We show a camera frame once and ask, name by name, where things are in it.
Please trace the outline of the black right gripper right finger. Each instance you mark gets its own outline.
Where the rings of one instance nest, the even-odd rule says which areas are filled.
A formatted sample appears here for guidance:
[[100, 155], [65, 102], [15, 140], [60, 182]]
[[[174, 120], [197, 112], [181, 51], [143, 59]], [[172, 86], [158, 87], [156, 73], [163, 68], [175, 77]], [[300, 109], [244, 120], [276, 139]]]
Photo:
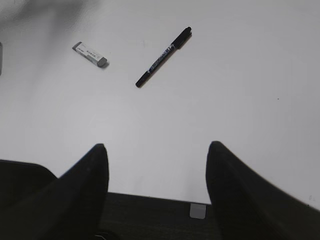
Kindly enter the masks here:
[[209, 148], [205, 172], [224, 240], [318, 240], [320, 212], [260, 176], [220, 141]]

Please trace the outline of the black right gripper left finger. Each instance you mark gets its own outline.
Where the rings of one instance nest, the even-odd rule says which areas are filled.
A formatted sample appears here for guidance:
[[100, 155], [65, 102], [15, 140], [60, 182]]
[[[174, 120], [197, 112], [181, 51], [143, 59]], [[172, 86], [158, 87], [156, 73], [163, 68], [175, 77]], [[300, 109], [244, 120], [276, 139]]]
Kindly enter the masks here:
[[3, 240], [90, 240], [109, 184], [105, 146], [93, 146], [56, 177], [46, 167], [0, 162], [0, 237]]

